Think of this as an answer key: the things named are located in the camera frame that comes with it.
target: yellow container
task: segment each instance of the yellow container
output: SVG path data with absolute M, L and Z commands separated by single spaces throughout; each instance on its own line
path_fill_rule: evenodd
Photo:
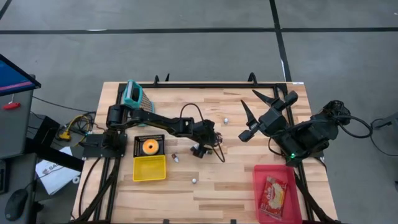
M 134 158 L 133 181 L 166 179 L 166 156 L 139 156 Z

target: wooden table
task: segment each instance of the wooden table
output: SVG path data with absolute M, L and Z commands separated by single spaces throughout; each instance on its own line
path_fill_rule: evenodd
M 95 122 L 105 127 L 108 107 L 115 104 L 119 82 L 106 82 L 103 85 Z M 306 121 L 311 115 L 307 93 L 303 84 L 287 83 L 289 91 L 298 93 L 298 101 L 292 112 L 295 123 Z M 274 96 L 272 90 L 259 88 L 257 91 Z M 216 123 L 215 129 L 223 135 L 225 163 L 215 155 L 205 155 L 199 159 L 192 156 L 190 148 L 194 142 L 185 138 L 175 138 L 165 131 L 153 127 L 127 129 L 128 146 L 121 160 L 118 186 L 114 200 L 112 223 L 161 223 L 170 219 L 171 223 L 257 223 L 252 191 L 252 170 L 256 164 L 284 164 L 284 159 L 267 149 L 268 138 L 257 133 L 249 142 L 241 142 L 238 135 L 248 127 L 246 114 L 240 100 L 244 100 L 255 117 L 268 110 L 250 88 L 146 88 L 146 95 L 155 103 L 157 114 L 170 118 L 178 117 L 186 103 L 196 103 L 205 119 Z M 193 106 L 185 108 L 184 116 L 199 121 L 198 111 Z M 133 142 L 134 136 L 165 134 L 167 157 L 166 180 L 153 182 L 133 182 Z M 177 153 L 180 162 L 171 158 Z M 93 169 L 83 196 L 83 210 L 98 192 L 103 160 Z M 80 186 L 75 200 L 73 214 L 78 216 L 78 201 L 83 182 L 95 159 L 85 162 Z M 303 161 L 310 193 L 321 208 L 336 217 L 325 168 L 315 159 Z M 298 192 L 303 219 L 307 218 L 303 198 Z M 100 219 L 104 219 L 108 196 L 105 195 Z

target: red plastic bin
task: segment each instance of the red plastic bin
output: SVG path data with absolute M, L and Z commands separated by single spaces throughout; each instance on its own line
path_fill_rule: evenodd
M 271 176 L 287 183 L 282 219 L 276 220 L 259 210 L 267 177 Z M 285 165 L 255 165 L 253 170 L 254 199 L 259 223 L 301 224 L 301 211 L 297 197 L 293 167 Z

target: computer monitor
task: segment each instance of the computer monitor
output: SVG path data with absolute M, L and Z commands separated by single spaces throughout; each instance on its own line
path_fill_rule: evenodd
M 0 96 L 40 88 L 42 85 L 0 54 Z

